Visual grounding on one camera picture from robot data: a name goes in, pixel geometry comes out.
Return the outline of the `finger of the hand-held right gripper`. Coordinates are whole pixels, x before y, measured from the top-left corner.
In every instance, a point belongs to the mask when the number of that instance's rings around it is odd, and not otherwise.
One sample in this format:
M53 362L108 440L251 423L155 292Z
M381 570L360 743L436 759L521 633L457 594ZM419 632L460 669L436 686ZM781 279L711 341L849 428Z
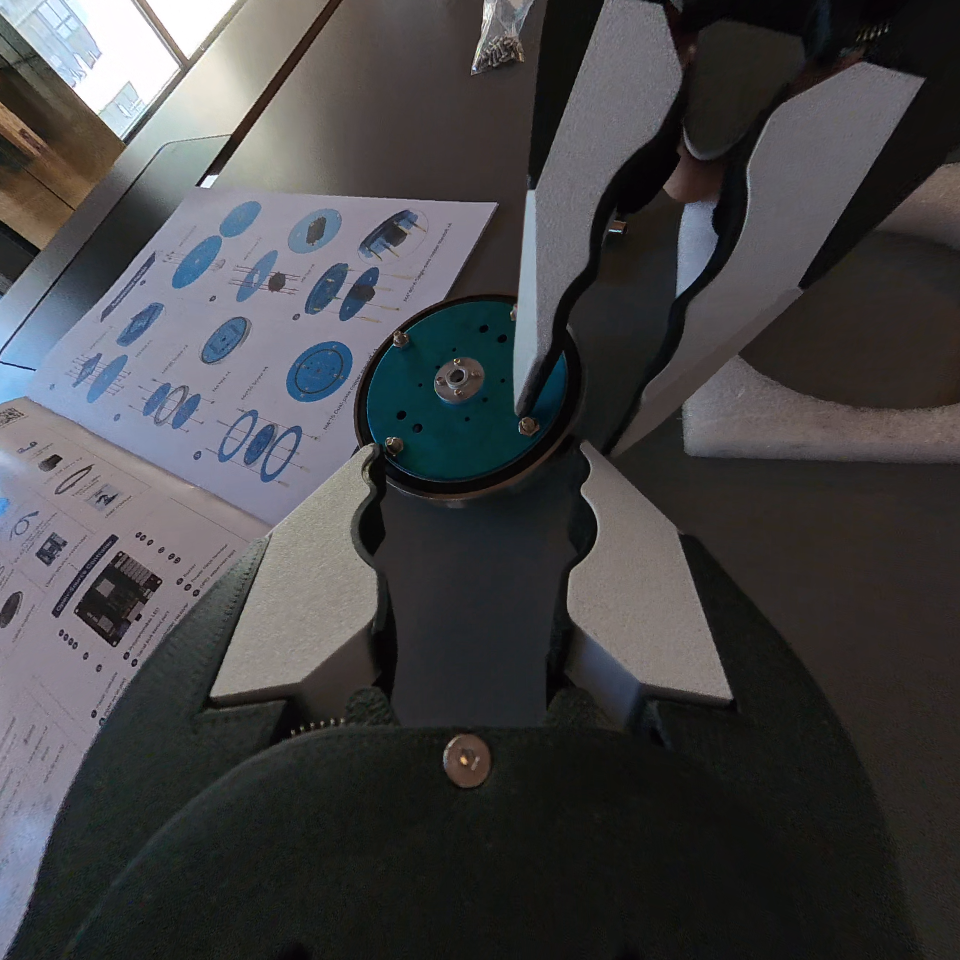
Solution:
M572 306L596 277L618 192L653 192L672 156L683 71L658 2L558 2L536 73L515 315L516 414L543 390Z
M661 424L788 306L925 79L858 62L779 105L745 167L742 218L693 273L695 217L678 236L677 295L661 352L612 455Z

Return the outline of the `open instruction booklet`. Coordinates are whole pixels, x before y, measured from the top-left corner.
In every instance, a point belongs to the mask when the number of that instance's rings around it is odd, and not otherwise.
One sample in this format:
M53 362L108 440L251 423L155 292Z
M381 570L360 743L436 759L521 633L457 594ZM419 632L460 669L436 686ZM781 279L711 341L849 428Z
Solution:
M196 188L2 405L2 873L164 636L349 458L364 367L497 209Z

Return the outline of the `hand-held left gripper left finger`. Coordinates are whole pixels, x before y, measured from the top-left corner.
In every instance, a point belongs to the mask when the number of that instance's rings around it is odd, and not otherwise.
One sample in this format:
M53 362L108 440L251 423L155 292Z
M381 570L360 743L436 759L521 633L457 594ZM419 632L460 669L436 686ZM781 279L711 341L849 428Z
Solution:
M378 678L375 637L389 610L374 562L385 537L384 461L378 444L360 447L270 532L214 704L344 706Z

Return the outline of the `blue round metal turntable disc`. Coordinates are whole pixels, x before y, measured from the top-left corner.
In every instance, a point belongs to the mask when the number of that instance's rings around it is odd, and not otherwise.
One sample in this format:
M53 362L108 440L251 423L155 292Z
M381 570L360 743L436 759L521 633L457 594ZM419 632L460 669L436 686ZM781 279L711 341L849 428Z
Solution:
M580 404L583 372L570 332L531 413L514 409L516 323L506 294L419 311L383 344L357 390L361 446L386 453L393 486L415 496L473 498L510 486L561 446Z

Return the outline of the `white foam packing frame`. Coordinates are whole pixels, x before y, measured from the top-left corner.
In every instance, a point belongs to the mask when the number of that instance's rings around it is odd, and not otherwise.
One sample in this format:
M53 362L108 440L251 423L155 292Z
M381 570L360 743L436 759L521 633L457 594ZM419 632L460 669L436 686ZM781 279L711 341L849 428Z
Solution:
M957 463L959 164L944 164L682 408L695 457Z

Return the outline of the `wooden cabinet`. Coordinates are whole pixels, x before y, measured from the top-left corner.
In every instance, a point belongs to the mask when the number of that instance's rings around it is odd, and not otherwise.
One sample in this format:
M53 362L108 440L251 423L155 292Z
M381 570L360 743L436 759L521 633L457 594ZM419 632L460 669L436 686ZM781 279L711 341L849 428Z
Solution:
M2 103L1 220L44 248L124 151L85 104Z

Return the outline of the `adjoining black desk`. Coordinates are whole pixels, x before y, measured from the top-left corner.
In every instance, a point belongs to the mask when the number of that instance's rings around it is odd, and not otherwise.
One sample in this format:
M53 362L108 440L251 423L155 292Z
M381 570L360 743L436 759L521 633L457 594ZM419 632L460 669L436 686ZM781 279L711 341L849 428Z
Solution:
M241 6L186 77L135 129L110 171L13 282L9 290L14 291L14 304L25 306L30 295L40 291L38 280L21 278L34 262L64 265L164 144L227 135L196 185L211 186L337 6L338 2L322 1L253 1ZM19 397L36 368L2 363L1 370L2 391Z

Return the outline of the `person's right hand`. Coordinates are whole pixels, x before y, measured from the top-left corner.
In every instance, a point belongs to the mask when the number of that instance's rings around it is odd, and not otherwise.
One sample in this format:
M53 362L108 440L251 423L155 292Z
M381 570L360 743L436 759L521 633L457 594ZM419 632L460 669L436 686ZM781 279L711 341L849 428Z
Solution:
M724 182L726 156L699 159L690 152L684 140L678 142L677 154L677 165L662 187L666 195L682 205L715 201Z

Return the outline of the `clear bag of screws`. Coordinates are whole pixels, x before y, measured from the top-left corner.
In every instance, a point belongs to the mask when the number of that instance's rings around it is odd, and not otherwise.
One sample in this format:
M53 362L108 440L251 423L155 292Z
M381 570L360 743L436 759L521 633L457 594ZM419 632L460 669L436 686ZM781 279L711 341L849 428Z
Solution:
M472 76L524 62L520 34L533 4L533 1L484 1Z

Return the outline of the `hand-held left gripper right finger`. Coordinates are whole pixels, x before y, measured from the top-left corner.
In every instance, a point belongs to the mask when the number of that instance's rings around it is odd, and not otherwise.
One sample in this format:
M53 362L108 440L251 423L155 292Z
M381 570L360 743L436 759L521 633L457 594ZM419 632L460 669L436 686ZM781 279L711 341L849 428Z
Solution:
M588 441L576 441L558 597L561 676L615 729L647 702L735 702L678 528Z

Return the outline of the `bright window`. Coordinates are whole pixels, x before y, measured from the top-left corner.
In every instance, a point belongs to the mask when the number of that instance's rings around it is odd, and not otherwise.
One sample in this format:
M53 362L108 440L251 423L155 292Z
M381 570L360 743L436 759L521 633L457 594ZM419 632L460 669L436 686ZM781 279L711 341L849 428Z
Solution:
M197 63L239 1L3 1L2 23L118 138Z

